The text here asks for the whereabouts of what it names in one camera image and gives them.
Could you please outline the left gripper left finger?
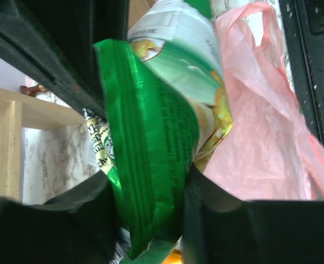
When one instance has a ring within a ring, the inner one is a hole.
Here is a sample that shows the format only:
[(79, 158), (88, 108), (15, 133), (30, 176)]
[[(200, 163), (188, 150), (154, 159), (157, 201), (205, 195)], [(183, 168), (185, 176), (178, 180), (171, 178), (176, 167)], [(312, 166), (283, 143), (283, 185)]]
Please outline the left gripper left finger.
[(0, 197), (0, 263), (109, 263), (116, 216), (103, 172), (43, 205)]

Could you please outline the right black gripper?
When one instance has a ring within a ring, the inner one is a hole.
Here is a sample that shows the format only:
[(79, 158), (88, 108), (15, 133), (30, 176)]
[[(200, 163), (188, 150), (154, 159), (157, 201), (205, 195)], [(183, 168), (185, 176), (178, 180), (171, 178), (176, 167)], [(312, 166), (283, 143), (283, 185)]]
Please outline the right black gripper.
[(93, 45), (125, 40), (129, 1), (0, 1), (0, 58), (73, 109), (105, 118)]

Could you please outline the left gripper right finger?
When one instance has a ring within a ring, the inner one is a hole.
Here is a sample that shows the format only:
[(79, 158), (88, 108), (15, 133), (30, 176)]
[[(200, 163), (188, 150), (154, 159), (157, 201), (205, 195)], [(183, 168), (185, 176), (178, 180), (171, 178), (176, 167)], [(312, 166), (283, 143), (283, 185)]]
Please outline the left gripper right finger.
[(324, 263), (324, 201), (242, 201), (191, 167), (185, 263)]

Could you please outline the pink plastic grocery bag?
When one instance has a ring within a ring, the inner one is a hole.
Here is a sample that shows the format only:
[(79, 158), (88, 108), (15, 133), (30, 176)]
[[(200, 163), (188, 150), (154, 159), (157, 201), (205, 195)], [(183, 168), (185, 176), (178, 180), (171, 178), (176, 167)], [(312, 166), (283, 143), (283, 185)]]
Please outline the pink plastic grocery bag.
[(324, 147), (289, 87), (275, 9), (249, 3), (215, 24), (233, 127), (205, 176), (241, 200), (324, 199)]

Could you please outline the clear green snack packet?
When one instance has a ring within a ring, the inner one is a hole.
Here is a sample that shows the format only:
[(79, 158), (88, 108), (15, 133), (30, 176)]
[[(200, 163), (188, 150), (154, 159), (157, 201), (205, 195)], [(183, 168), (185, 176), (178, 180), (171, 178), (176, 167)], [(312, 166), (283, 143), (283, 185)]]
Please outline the clear green snack packet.
[(87, 108), (83, 109), (83, 112), (97, 164), (112, 184), (118, 223), (120, 225), (120, 239), (116, 242), (114, 256), (110, 263), (121, 263), (131, 249), (131, 238), (128, 227), (126, 226), (125, 203), (118, 172), (115, 167), (115, 155), (109, 122), (103, 120)]

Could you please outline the green chips bag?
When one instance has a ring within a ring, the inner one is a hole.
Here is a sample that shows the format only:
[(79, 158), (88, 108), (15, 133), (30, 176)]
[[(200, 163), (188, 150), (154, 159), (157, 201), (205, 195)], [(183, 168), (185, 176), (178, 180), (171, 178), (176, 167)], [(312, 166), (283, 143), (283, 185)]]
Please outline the green chips bag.
[(121, 263), (160, 263), (181, 235), (191, 165), (233, 125), (210, 2), (157, 1), (126, 40), (94, 49), (131, 238)]

